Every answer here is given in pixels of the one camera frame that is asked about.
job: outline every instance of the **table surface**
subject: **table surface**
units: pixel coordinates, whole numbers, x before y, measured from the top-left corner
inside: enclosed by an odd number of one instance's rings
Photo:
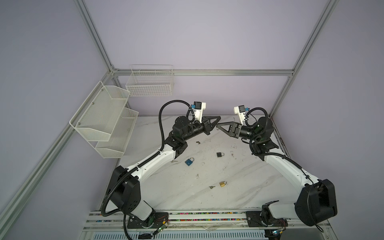
[[[177,116],[162,118],[164,135]],[[221,116],[220,122],[239,122],[237,116]],[[278,145],[275,135],[271,136]],[[247,209],[273,201],[296,201],[298,193],[274,167],[251,155],[249,145],[214,129],[187,140],[188,147],[145,182],[141,197],[156,210]],[[158,117],[138,117],[120,165],[144,159],[161,145]],[[271,152],[282,153],[280,149]],[[193,157],[193,164],[185,161]],[[219,182],[226,181],[224,187]]]

